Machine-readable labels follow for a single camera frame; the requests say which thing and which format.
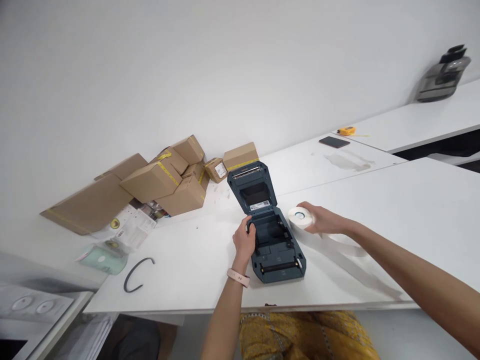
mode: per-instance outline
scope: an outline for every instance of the left hand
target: left hand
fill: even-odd
[[[247,264],[255,251],[255,234],[257,229],[253,223],[250,224],[250,233],[247,233],[247,222],[252,218],[251,215],[244,218],[238,229],[233,234],[233,243],[236,248],[235,260]]]

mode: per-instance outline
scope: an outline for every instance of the watch strap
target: watch strap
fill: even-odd
[[[239,282],[240,284],[242,284],[244,287],[248,288],[249,287],[249,283],[250,283],[250,278],[246,275],[241,275],[239,274],[238,272],[236,272],[235,270],[232,270],[231,268],[228,269],[228,271],[226,272],[226,275],[232,279],[232,280],[235,280],[236,282]]]

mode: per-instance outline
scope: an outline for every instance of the sticker on printer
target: sticker on printer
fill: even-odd
[[[256,203],[254,205],[250,205],[250,211],[252,210],[258,210],[258,209],[261,209],[261,208],[264,208],[266,206],[269,206],[270,205],[270,201],[262,201],[262,202],[259,202],[259,203]]]
[[[225,168],[225,165],[223,162],[215,166],[215,171],[218,174],[218,177],[220,179],[223,178],[225,175],[227,175],[227,169]]]

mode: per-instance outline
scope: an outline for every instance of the cardboard box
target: cardboard box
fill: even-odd
[[[171,146],[163,149],[161,153],[159,153],[152,161],[149,162],[149,164],[157,163],[163,159],[165,159],[166,162],[170,162],[179,175],[182,175],[189,167],[187,160],[181,157],[180,154]]]
[[[181,181],[172,195],[161,197],[155,201],[165,209],[170,216],[180,215],[200,209],[204,205],[206,191],[195,176],[189,176]]]
[[[205,152],[200,146],[194,135],[189,136],[182,141],[171,146],[177,153],[184,158],[189,165],[201,162],[204,159]]]
[[[145,160],[139,153],[136,153],[135,155],[132,155],[118,163],[111,169],[105,171],[103,174],[97,176],[94,180],[97,181],[101,178],[104,178],[108,174],[115,174],[120,180],[123,180],[127,176],[131,175],[135,170],[143,168],[146,165],[148,165],[147,160]]]
[[[208,161],[205,164],[205,170],[212,179],[217,184],[227,177],[229,172],[225,168],[223,159],[219,157],[214,157],[212,160]]]
[[[207,191],[207,188],[209,187],[210,177],[205,171],[205,167],[202,165],[202,162],[197,162],[194,165],[190,165],[181,177],[185,179],[190,176],[195,177],[195,179],[200,183],[201,187],[205,191]]]
[[[79,235],[102,230],[133,199],[113,173],[40,213]]]
[[[181,182],[182,177],[170,162],[164,159],[138,169],[124,179],[120,186],[145,204],[173,194]]]
[[[229,150],[223,155],[223,165],[228,172],[259,160],[253,142]]]

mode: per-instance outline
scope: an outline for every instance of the black cable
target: black cable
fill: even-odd
[[[128,275],[126,276],[126,279],[125,279],[125,282],[123,283],[123,290],[126,292],[126,293],[133,293],[134,291],[137,291],[138,289],[140,289],[142,285],[140,286],[137,286],[136,288],[134,288],[133,290],[127,290],[127,284],[129,283],[129,279],[130,279],[130,276],[133,274],[133,272],[135,271],[136,268],[138,268],[138,266],[143,263],[145,260],[151,260],[151,263],[155,265],[155,260],[153,260],[151,257],[146,257],[144,258],[143,260],[140,260],[139,262],[136,263],[136,265],[134,267],[131,268],[130,272],[128,273]]]

